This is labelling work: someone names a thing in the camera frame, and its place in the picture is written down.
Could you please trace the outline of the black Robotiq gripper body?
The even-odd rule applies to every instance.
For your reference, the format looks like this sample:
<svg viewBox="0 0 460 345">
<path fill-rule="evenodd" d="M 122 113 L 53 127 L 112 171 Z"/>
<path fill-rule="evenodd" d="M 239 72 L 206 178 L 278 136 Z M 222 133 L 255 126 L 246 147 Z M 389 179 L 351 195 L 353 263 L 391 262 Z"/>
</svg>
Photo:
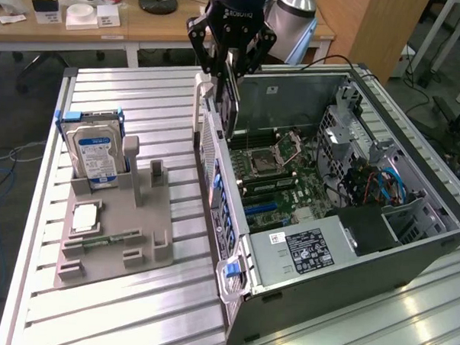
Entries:
<svg viewBox="0 0 460 345">
<path fill-rule="evenodd" d="M 215 58 L 224 64 L 228 50 L 242 51 L 264 25 L 265 0 L 209 0 L 205 17 L 216 43 Z"/>
</svg>

